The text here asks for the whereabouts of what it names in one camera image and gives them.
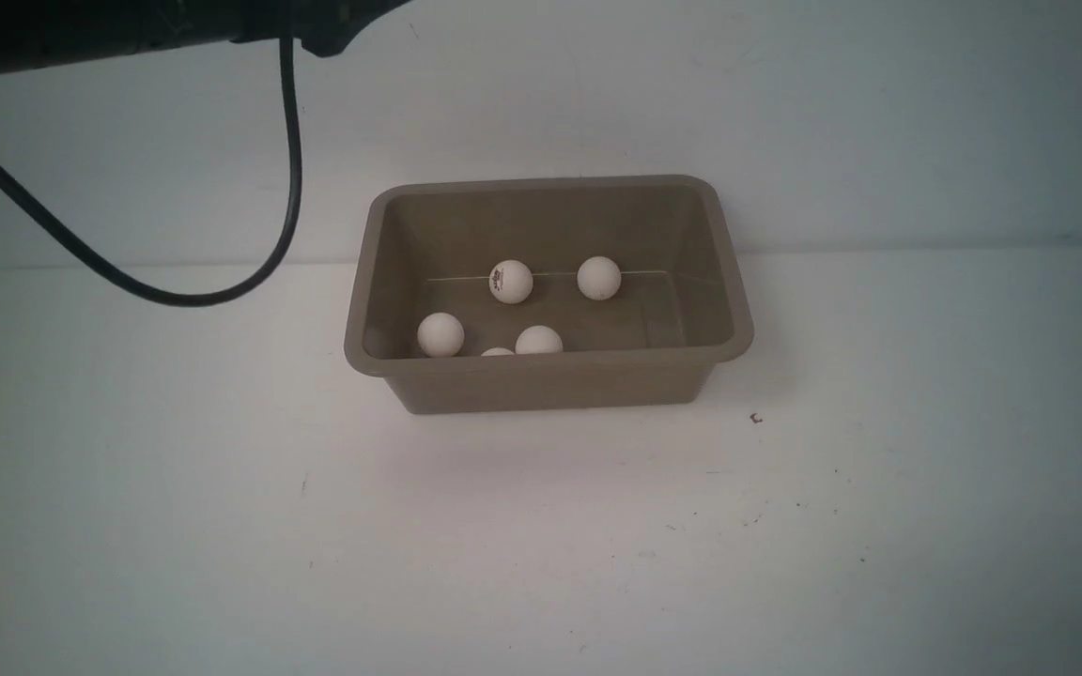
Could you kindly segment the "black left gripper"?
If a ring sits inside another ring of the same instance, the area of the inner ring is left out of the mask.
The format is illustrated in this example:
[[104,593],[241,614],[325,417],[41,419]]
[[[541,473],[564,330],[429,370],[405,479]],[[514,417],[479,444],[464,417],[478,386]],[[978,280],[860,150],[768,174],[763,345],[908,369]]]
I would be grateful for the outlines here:
[[317,57],[342,53],[365,27],[408,1],[295,1],[295,36]]

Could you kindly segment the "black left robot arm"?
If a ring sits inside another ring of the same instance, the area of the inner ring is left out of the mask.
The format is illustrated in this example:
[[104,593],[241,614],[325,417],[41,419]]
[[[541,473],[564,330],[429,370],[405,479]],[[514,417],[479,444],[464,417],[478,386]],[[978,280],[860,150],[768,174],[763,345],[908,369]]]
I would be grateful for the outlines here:
[[0,1],[0,74],[289,36],[342,53],[400,1]]

